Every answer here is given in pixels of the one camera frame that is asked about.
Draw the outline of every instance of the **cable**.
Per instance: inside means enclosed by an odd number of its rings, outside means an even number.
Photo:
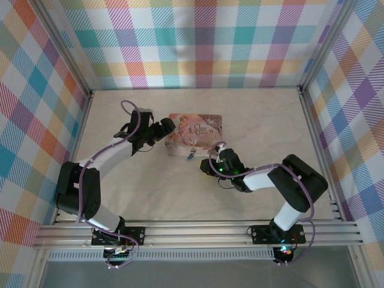
[[[149,152],[150,150],[152,150],[154,147],[152,146],[149,150],[145,150],[145,151],[141,151],[141,150],[137,150],[138,152]]]
[[[262,170],[266,170],[266,169],[270,169],[270,168],[273,168],[273,167],[281,167],[283,168],[285,171],[287,171],[291,176],[292,178],[299,184],[301,190],[304,192],[309,204],[310,204],[310,209],[311,209],[311,213],[308,217],[306,218],[303,218],[303,219],[300,219],[298,222],[299,223],[304,223],[304,222],[309,222],[311,223],[312,225],[312,228],[313,228],[313,233],[312,233],[312,238],[311,238],[311,241],[309,243],[309,245],[306,247],[305,251],[300,254],[299,257],[297,257],[296,259],[292,260],[292,262],[296,261],[297,259],[301,258],[303,255],[305,255],[306,253],[308,253],[309,249],[312,247],[313,245],[313,242],[314,242],[314,237],[315,237],[315,234],[316,234],[316,230],[315,230],[315,226],[313,224],[313,222],[311,221],[313,216],[314,216],[314,204],[313,204],[313,201],[312,201],[312,198],[308,192],[308,190],[306,189],[306,187],[304,186],[304,184],[301,182],[301,180],[296,176],[296,174],[294,174],[294,172],[292,170],[290,170],[288,167],[286,167],[285,165],[283,164],[277,164],[277,163],[274,163],[274,164],[270,164],[270,165],[265,165],[265,166],[261,166],[261,167],[258,167],[258,168],[254,168],[254,169],[251,169],[249,171],[246,171],[244,173],[241,173],[241,174],[238,174],[238,175],[225,175],[225,174],[222,174],[220,173],[219,171],[216,170],[216,168],[214,167],[213,163],[212,163],[212,153],[215,149],[216,146],[218,145],[224,145],[224,147],[227,145],[226,142],[224,141],[220,141],[220,142],[217,142],[216,144],[214,144],[212,146],[212,148],[209,150],[209,157],[208,157],[208,161],[209,161],[209,165],[211,166],[212,170],[219,176],[222,176],[224,178],[235,178],[235,177],[240,177],[240,176],[245,176],[245,175],[249,175],[251,173],[254,173],[256,171],[262,171]]]
[[[250,229],[251,229],[251,226],[247,228],[246,234],[247,234],[249,237],[252,237],[252,235],[249,234],[249,232],[248,232]]]
[[[129,115],[131,115],[131,113],[130,113],[129,111],[126,110],[126,108],[124,107],[124,103],[129,103],[129,104],[131,104],[131,105],[134,107],[134,109],[137,111],[137,118],[138,118],[138,119],[137,119],[137,125],[136,125],[135,129],[134,129],[134,130],[133,130],[133,131],[132,131],[126,138],[124,138],[124,139],[122,139],[122,140],[120,140],[120,141],[118,141],[118,142],[116,142],[116,143],[114,143],[114,144],[108,145],[108,146],[104,147],[103,149],[101,149],[100,151],[96,152],[95,155],[93,155],[93,156],[92,156],[92,157],[85,163],[85,165],[83,166],[83,169],[82,169],[82,171],[81,171],[81,173],[80,173],[80,177],[79,177],[79,211],[78,211],[78,213],[77,213],[76,223],[78,223],[78,222],[82,219],[82,214],[83,214],[83,177],[84,177],[84,173],[85,173],[86,168],[87,168],[91,163],[93,163],[94,160],[95,160],[99,155],[101,155],[102,153],[104,153],[104,152],[107,151],[108,149],[110,149],[110,148],[112,148],[112,147],[115,147],[116,145],[120,145],[121,143],[127,141],[127,140],[128,140],[134,133],[136,133],[136,131],[137,131],[137,130],[139,129],[139,127],[140,127],[140,123],[141,123],[141,115],[140,115],[140,110],[139,110],[139,108],[138,108],[133,102],[131,102],[131,101],[129,101],[129,100],[122,100],[122,101],[120,102],[120,105],[121,105],[122,109],[123,109],[126,113],[128,113]],[[112,265],[112,264],[110,264],[110,262],[109,262],[111,256],[108,257],[108,258],[107,258],[107,265],[108,265],[109,268],[116,268],[116,269],[117,269],[117,268],[124,267],[125,265],[129,264],[129,263],[134,259],[134,257],[137,256],[137,254],[138,254],[138,252],[139,252],[139,243],[138,243],[134,238],[129,237],[129,236],[127,236],[127,235],[122,235],[122,234],[118,234],[118,233],[110,232],[110,231],[105,230],[105,229],[102,229],[102,228],[100,228],[100,227],[98,227],[98,226],[96,226],[96,225],[93,225],[92,223],[90,223],[90,222],[88,222],[88,221],[86,221],[86,220],[85,220],[85,223],[87,223],[88,225],[90,225],[91,227],[93,227],[93,228],[95,228],[95,229],[98,229],[98,230],[104,232],[105,234],[112,235],[112,236],[115,236],[115,237],[125,238],[125,239],[130,240],[130,241],[132,241],[132,242],[135,243],[135,245],[136,245],[136,247],[137,247],[137,248],[136,248],[136,253],[135,253],[134,255],[132,255],[130,259],[124,261],[122,264],[120,264],[120,265]]]
[[[127,240],[129,240],[129,241],[132,241],[132,242],[134,243],[134,246],[137,247],[137,248],[136,248],[136,252],[135,252],[135,254],[132,255],[130,259],[124,261],[124,262],[123,262],[122,264],[120,264],[120,265],[112,265],[112,264],[109,262],[109,260],[110,260],[110,258],[112,257],[112,255],[108,256],[108,258],[107,258],[107,265],[108,265],[109,268],[116,268],[116,269],[117,269],[117,268],[124,267],[125,265],[129,264],[129,263],[130,263],[130,262],[137,256],[137,254],[139,253],[139,243],[136,241],[136,239],[134,239],[134,238],[132,238],[132,237],[129,237],[129,236],[127,236],[127,235],[118,234],[118,233],[114,233],[114,232],[111,232],[111,231],[102,229],[102,228],[100,228],[100,227],[98,227],[98,226],[96,226],[96,225],[94,225],[94,224],[92,224],[92,223],[90,223],[90,222],[88,222],[88,221],[86,221],[86,220],[85,220],[85,223],[88,224],[88,225],[90,225],[91,227],[93,227],[93,228],[95,228],[95,229],[98,229],[99,231],[102,231],[102,232],[105,233],[105,234],[109,234],[109,235],[111,235],[111,236],[115,236],[115,237],[125,238],[125,239],[127,239]]]
[[[235,187],[223,187],[223,186],[221,186],[221,185],[220,185],[220,180],[221,180],[221,179],[219,178],[218,181],[217,181],[217,182],[218,182],[218,185],[220,186],[220,188],[222,188],[222,189],[235,189]]]
[[[282,167],[285,171],[287,171],[288,173],[290,173],[290,175],[293,177],[293,179],[299,184],[301,190],[304,192],[305,196],[307,197],[308,199],[308,202],[310,204],[310,209],[311,209],[311,214],[309,217],[307,218],[304,218],[302,219],[300,222],[305,222],[305,221],[309,221],[309,220],[312,220],[313,218],[313,215],[314,215],[314,205],[313,205],[313,201],[312,201],[312,198],[308,192],[308,190],[306,189],[306,187],[304,186],[304,184],[301,182],[301,180],[296,176],[296,174],[294,174],[294,172],[292,170],[290,170],[288,167],[286,167],[285,165],[283,164],[277,164],[277,163],[274,163],[274,164],[270,164],[270,165],[265,165],[265,166],[261,166],[261,167],[255,167],[254,169],[251,169],[249,171],[246,171],[244,173],[240,173],[240,174],[237,174],[237,175],[225,175],[225,174],[222,174],[220,173],[219,171],[216,170],[216,168],[214,167],[213,163],[212,163],[212,153],[215,149],[216,146],[220,145],[220,144],[223,144],[224,146],[227,145],[226,142],[224,141],[220,141],[220,142],[217,142],[216,144],[214,144],[212,146],[212,148],[209,150],[209,157],[208,157],[208,161],[209,161],[209,165],[211,166],[212,170],[219,176],[221,177],[224,177],[224,178],[235,178],[235,177],[241,177],[241,176],[245,176],[245,175],[249,175],[249,174],[252,174],[254,172],[257,172],[257,171],[262,171],[262,170],[266,170],[266,169],[270,169],[270,168],[274,168],[274,167]]]
[[[295,241],[296,241],[296,245],[295,245],[295,247],[294,247],[294,250],[296,250],[297,248],[298,248],[298,237],[297,237],[297,235],[296,234],[293,234],[293,238],[295,239]]]
[[[135,247],[135,243],[132,244],[132,248],[131,249],[128,249],[128,251],[133,251],[133,248]]]
[[[116,145],[120,145],[121,143],[123,143],[124,141],[127,141],[134,133],[136,133],[136,131],[139,129],[140,127],[140,123],[141,123],[141,116],[140,116],[140,110],[139,108],[131,101],[129,100],[122,100],[120,102],[120,105],[122,107],[122,109],[128,113],[129,115],[131,115],[130,112],[128,112],[126,110],[126,108],[124,107],[124,103],[130,103],[134,109],[137,111],[137,117],[138,117],[138,120],[137,120],[137,125],[135,127],[135,129],[132,131],[131,134],[129,134],[126,138],[122,139],[121,141],[119,142],[116,142],[114,144],[111,144],[111,145],[108,145],[106,147],[104,147],[102,150],[98,151],[95,153],[95,155],[93,155],[84,165],[81,173],[80,173],[80,177],[79,177],[79,211],[77,213],[77,218],[76,218],[76,222],[75,223],[78,223],[80,222],[81,218],[82,218],[82,214],[83,214],[83,178],[84,178],[84,173],[85,173],[85,170],[86,168],[91,165],[91,163],[93,163],[95,161],[95,159],[102,153],[104,153],[105,151],[107,151],[108,149],[116,146]]]
[[[306,221],[306,222],[309,222],[309,223],[311,223],[311,225],[312,225],[313,232],[312,232],[312,238],[311,238],[311,241],[310,241],[310,243],[308,244],[308,246],[305,248],[304,252],[301,253],[297,258],[293,259],[293,260],[290,262],[290,264],[295,263],[298,259],[300,259],[302,256],[304,256],[305,254],[307,254],[308,251],[310,250],[310,248],[311,248],[312,245],[313,245],[313,242],[314,242],[314,236],[315,236],[315,234],[316,234],[316,229],[315,229],[315,226],[314,226],[314,224],[313,224],[313,222],[312,222],[311,220],[308,220],[308,221]]]

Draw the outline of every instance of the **metal grate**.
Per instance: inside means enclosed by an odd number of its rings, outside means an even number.
[[[272,248],[234,249],[149,249],[139,251],[136,260],[272,260]],[[102,250],[51,250],[48,261],[103,260]]]

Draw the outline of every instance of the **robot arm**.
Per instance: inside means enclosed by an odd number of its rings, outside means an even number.
[[[302,214],[310,208],[304,191],[286,169],[290,169],[300,179],[313,203],[328,189],[325,178],[295,155],[288,155],[282,165],[252,172],[254,169],[246,168],[233,149],[219,147],[217,151],[218,158],[212,165],[221,175],[212,169],[209,159],[201,162],[200,169],[204,173],[222,180],[230,179],[233,186],[241,192],[275,187],[285,198],[283,207],[269,224],[268,234],[271,235],[271,241],[284,242]],[[224,177],[226,175],[242,176]]]
[[[55,203],[59,209],[69,214],[78,215],[79,177],[85,164],[91,160],[91,164],[86,168],[83,177],[82,218],[110,232],[117,232],[122,229],[125,220],[101,204],[100,181],[116,165],[133,156],[145,143],[153,146],[175,129],[171,119],[164,118],[160,122],[153,123],[152,112],[148,109],[140,109],[138,130],[127,141],[119,143],[134,130],[138,119],[138,113],[134,110],[131,114],[131,122],[125,124],[108,144],[112,147],[100,154],[95,160],[89,157],[78,163],[68,161],[62,165],[55,194]]]

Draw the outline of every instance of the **colorful checkered pattern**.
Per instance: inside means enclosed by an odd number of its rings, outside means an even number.
[[[349,220],[384,287],[384,0],[360,1],[308,100]]]
[[[52,7],[50,0],[47,7]],[[329,0],[61,0],[102,89],[296,86]]]
[[[85,96],[27,0],[0,4],[0,287],[21,287]]]
[[[328,36],[329,30],[331,29],[332,25],[335,23],[335,20],[336,20],[339,12],[341,10],[341,7],[343,6],[344,3],[345,3],[345,0],[338,0],[337,1],[337,4],[336,4],[334,10],[333,10],[330,18],[328,19],[328,22],[325,25],[325,28],[324,28],[316,46],[315,46],[315,48],[313,49],[311,59],[308,61],[307,66],[305,67],[304,73],[301,76],[301,79],[300,79],[298,86],[303,84],[306,76],[308,75],[308,72],[313,65],[313,61],[316,59],[317,55],[319,54],[320,49],[322,48],[323,42],[324,42],[325,38]]]

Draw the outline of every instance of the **table surface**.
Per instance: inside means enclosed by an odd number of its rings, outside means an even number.
[[[293,88],[97,91],[78,161],[108,144],[129,122],[120,107],[125,99],[152,109],[155,121],[170,113],[222,115],[223,139],[246,167],[280,163],[296,154],[320,171]],[[162,140],[150,152],[135,154],[104,177],[102,203],[126,220],[270,220],[280,210],[284,199],[276,188],[253,193],[221,189],[217,178],[200,171],[201,159],[187,162],[185,157],[169,156]],[[327,193],[315,203],[314,218],[333,218]]]

